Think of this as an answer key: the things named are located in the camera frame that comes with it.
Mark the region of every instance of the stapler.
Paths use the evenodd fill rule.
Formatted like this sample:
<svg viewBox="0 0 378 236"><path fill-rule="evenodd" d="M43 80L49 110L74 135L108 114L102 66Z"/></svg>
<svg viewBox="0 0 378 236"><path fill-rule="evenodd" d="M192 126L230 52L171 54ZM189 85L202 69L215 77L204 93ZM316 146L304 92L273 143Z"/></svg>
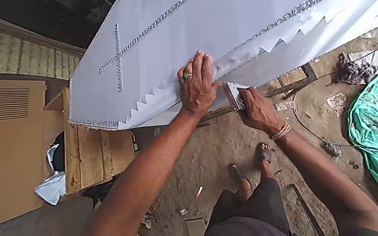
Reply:
<svg viewBox="0 0 378 236"><path fill-rule="evenodd" d="M243 101L243 96L240 94L239 89L246 89L250 86L240 85L236 83L230 82L221 82L224 92L227 95L228 101L230 102L231 108L233 108L234 112L238 112L239 110L245 110L246 105Z"/></svg>

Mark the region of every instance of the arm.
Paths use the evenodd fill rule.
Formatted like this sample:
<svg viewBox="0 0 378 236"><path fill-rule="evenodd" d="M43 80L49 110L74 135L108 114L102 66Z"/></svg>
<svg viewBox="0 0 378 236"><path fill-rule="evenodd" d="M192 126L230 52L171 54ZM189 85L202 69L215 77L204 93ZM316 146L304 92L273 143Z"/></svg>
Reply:
<svg viewBox="0 0 378 236"><path fill-rule="evenodd" d="M135 236L147 209L173 169L183 146L199 120L213 104L219 83L212 83L212 58L198 51L183 71L193 76L179 79L182 109L157 140L121 174L96 212L87 235Z"/></svg>
<svg viewBox="0 0 378 236"><path fill-rule="evenodd" d="M268 135L281 130L285 122L276 115L269 99L252 87L241 93L247 112L240 116L246 125ZM294 130L275 142L300 171L313 193L332 212L341 235L350 235L356 227L378 232L377 205L321 151Z"/></svg>

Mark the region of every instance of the hand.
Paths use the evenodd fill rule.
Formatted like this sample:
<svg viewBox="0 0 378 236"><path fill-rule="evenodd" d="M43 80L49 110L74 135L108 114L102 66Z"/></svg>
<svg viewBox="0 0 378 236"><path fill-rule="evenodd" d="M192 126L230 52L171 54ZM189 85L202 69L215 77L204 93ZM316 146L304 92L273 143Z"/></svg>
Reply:
<svg viewBox="0 0 378 236"><path fill-rule="evenodd" d="M275 135L284 127L285 122L276 114L269 99L260 94L254 87L240 89L246 110L240 110L243 123L252 128L265 131L269 136Z"/></svg>
<svg viewBox="0 0 378 236"><path fill-rule="evenodd" d="M186 67L177 72L180 83L181 111L201 119L217 98L217 89L221 83L212 84L213 59L207 53L198 50L195 59L190 59ZM183 73L192 73L189 79L183 79Z"/></svg>

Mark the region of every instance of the wooden crate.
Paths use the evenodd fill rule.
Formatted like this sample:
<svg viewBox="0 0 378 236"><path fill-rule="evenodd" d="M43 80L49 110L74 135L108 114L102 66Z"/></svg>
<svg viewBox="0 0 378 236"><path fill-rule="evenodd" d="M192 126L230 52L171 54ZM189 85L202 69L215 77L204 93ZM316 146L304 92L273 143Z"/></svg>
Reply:
<svg viewBox="0 0 378 236"><path fill-rule="evenodd" d="M66 194L112 179L135 158L131 131L88 129L70 124L69 89L45 106L45 145L65 131Z"/></svg>

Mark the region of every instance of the vent slats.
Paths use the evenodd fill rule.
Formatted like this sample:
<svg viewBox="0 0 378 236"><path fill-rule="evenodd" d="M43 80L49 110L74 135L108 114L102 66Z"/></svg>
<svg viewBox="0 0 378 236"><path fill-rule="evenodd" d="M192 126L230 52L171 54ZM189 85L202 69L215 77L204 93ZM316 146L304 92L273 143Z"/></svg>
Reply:
<svg viewBox="0 0 378 236"><path fill-rule="evenodd" d="M28 88L0 88L0 120L26 118L28 115Z"/></svg>

